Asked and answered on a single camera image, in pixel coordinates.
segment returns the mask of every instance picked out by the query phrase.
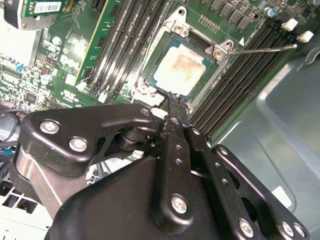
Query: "chip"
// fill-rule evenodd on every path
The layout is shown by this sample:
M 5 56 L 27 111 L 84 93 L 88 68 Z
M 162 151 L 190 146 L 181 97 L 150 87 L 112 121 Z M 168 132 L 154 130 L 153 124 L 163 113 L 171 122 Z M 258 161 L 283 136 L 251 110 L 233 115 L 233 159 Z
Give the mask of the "chip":
M 295 5 L 297 0 L 288 0 L 286 3 L 289 4 L 290 6 Z
M 110 15 L 115 16 L 117 14 L 119 8 L 120 8 L 120 6 L 118 4 L 113 5 L 111 12 L 110 12 Z
M 228 20 L 229 20 L 231 23 L 236 24 L 236 23 L 239 21 L 239 19 L 241 18 L 241 16 L 242 16 L 241 12 L 239 12 L 238 10 L 235 10 L 235 11 L 231 14 L 231 16 L 229 17 Z
M 308 8 L 306 8 L 306 9 L 303 11 L 303 13 L 301 13 L 302 17 L 304 17 L 304 18 L 306 18 L 306 19 L 310 16 L 310 14 L 311 14 L 311 11 L 310 11 Z
M 25 95 L 25 101 L 31 104 L 36 104 L 37 98 L 37 95 L 31 92 L 27 92 Z
M 248 8 L 247 10 L 245 10 L 244 15 L 246 15 L 247 17 L 249 17 L 249 15 L 252 13 L 252 9 Z
M 107 37 L 105 36 L 100 37 L 98 43 L 96 44 L 96 47 L 97 48 L 102 47 L 105 44 L 106 39 Z
M 277 5 L 278 5 L 278 3 L 279 3 L 279 0 L 271 0 L 270 2 L 269 2 L 269 5 L 271 6 L 271 7 L 273 7 L 273 8 L 275 8 Z
M 220 12 L 220 15 L 226 18 L 230 15 L 232 10 L 233 7 L 229 3 L 226 3 Z
M 153 75 L 155 85 L 167 92 L 187 96 L 206 71 L 204 59 L 183 44 L 170 47 Z
M 41 75 L 47 75 L 50 73 L 50 69 L 49 68 L 46 68 L 45 66 L 43 66 L 41 68 Z
M 238 28 L 241 29 L 241 30 L 244 30 L 248 24 L 250 23 L 250 19 L 248 17 L 244 17 L 238 24 Z
M 242 1 L 239 1 L 235 8 L 240 11 L 243 5 L 244 3 Z
M 210 8 L 215 11 L 218 11 L 223 3 L 224 3 L 223 0 L 214 0 L 214 2 L 211 4 Z

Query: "screw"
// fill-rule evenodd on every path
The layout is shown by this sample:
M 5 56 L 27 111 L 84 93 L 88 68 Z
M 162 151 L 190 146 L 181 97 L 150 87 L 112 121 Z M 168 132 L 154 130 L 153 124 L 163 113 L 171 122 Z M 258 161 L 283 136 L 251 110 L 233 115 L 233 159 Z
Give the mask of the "screw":
M 288 234 L 290 237 L 293 237 L 295 235 L 294 231 L 292 231 L 292 228 L 288 225 L 288 223 L 283 221 L 282 227 L 283 227 L 285 233 Z
M 171 204 L 177 213 L 184 214 L 187 212 L 188 206 L 187 206 L 186 201 L 182 197 L 180 197 L 178 195 L 174 195 L 171 198 Z
M 200 131 L 199 131 L 198 129 L 196 129 L 196 128 L 193 129 L 193 132 L 194 132 L 195 134 L 197 134 L 197 135 L 200 135 Z
M 40 124 L 40 129 L 46 134 L 56 134 L 59 132 L 60 127 L 54 121 L 44 121 Z
M 252 227 L 250 226 L 250 224 L 246 220 L 241 218 L 239 220 L 239 226 L 240 226 L 242 232 L 244 233 L 244 235 L 246 235 L 248 238 L 254 237 L 254 230 L 252 229 Z
M 301 228 L 298 224 L 294 223 L 293 226 L 294 226 L 295 230 L 296 230 L 303 238 L 306 237 L 305 232 L 302 230 L 302 228 Z
M 219 51 L 215 53 L 215 56 L 216 56 L 217 58 L 220 58 L 221 55 L 222 55 L 222 54 L 221 54 L 221 52 L 219 52 Z
M 181 34 L 184 31 L 184 29 L 181 26 L 177 25 L 177 26 L 174 27 L 174 31 L 177 34 Z
M 179 120 L 178 119 L 176 119 L 175 117 L 171 117 L 170 119 L 174 124 L 179 125 Z
M 147 117 L 150 116 L 150 113 L 149 113 L 148 109 L 146 109 L 146 108 L 142 108 L 142 109 L 140 110 L 140 112 L 141 112 L 143 115 L 147 116 Z
M 232 47 L 232 43 L 228 41 L 225 46 L 229 49 Z
M 72 138 L 69 141 L 69 146 L 76 152 L 83 152 L 88 148 L 88 144 L 86 143 L 86 141 L 80 137 Z
M 221 151 L 224 155 L 228 155 L 227 150 L 226 150 L 223 146 L 220 147 L 220 151 Z

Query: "silver screw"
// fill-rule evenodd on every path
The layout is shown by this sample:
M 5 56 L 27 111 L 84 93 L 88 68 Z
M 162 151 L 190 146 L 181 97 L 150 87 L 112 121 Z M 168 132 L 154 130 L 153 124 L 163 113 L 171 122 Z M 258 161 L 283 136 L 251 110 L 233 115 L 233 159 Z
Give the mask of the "silver screw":
M 86 141 L 80 137 L 72 138 L 69 141 L 69 146 L 76 152 L 83 152 L 88 148 L 88 144 L 86 143 Z
M 294 223 L 293 226 L 294 226 L 295 230 L 296 230 L 303 238 L 306 237 L 305 232 L 302 230 L 302 228 L 301 228 L 297 223 Z
M 54 121 L 44 121 L 40 124 L 40 129 L 46 134 L 56 134 L 59 132 L 60 127 Z
M 239 226 L 240 226 L 242 232 L 244 233 L 244 235 L 246 235 L 248 238 L 254 237 L 254 230 L 252 229 L 252 227 L 250 226 L 250 224 L 246 220 L 241 218 L 239 220 Z
M 187 206 L 186 201 L 182 197 L 180 197 L 178 195 L 174 195 L 171 198 L 171 204 L 177 213 L 184 214 L 187 212 L 188 206 Z
M 200 135 L 200 131 L 199 131 L 198 129 L 196 129 L 196 128 L 193 128 L 193 132 L 194 132 L 195 134 L 197 134 L 197 135 Z
M 176 119 L 175 117 L 171 117 L 170 119 L 174 124 L 179 125 L 179 120 L 178 119 Z
M 288 223 L 286 222 L 282 222 L 282 227 L 285 231 L 286 234 L 288 234 L 290 237 L 293 237 L 295 234 L 294 234 L 294 231 L 292 231 L 292 228 L 289 226 Z
M 140 110 L 140 112 L 141 112 L 143 115 L 147 116 L 147 117 L 150 116 L 150 112 L 149 112 L 148 109 L 146 109 L 146 108 L 142 108 L 142 109 Z
M 221 151 L 224 155 L 228 155 L 227 150 L 226 150 L 223 146 L 220 147 L 220 151 Z

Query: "blue capacitor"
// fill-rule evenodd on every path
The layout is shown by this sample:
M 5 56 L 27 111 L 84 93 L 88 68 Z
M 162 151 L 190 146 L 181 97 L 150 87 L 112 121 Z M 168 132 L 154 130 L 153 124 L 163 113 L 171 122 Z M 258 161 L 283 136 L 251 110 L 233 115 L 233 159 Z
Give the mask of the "blue capacitor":
M 263 10 L 263 14 L 268 18 L 273 18 L 276 15 L 277 11 L 274 8 L 266 7 Z

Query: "barcode label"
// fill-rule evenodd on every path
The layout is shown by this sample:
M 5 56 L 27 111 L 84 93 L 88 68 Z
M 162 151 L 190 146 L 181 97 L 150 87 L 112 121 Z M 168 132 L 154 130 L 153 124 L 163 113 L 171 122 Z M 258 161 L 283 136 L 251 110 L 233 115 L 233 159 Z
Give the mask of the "barcode label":
M 37 2 L 35 4 L 34 13 L 42 14 L 42 13 L 50 13 L 50 12 L 58 12 L 61 7 L 60 1 L 50 1 L 50 2 Z

